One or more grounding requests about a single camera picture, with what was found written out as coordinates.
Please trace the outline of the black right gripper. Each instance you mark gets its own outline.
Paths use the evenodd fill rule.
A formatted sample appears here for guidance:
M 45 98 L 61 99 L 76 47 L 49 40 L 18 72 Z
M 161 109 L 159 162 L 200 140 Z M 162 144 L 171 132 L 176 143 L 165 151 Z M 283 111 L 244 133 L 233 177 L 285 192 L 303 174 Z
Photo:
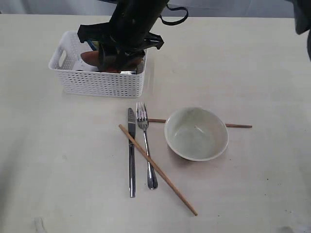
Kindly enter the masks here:
M 112 0 L 116 4 L 106 23 L 80 25 L 81 43 L 99 41 L 99 70 L 132 71 L 143 61 L 144 49 L 160 49 L 164 41 L 150 32 L 165 8 L 163 0 Z

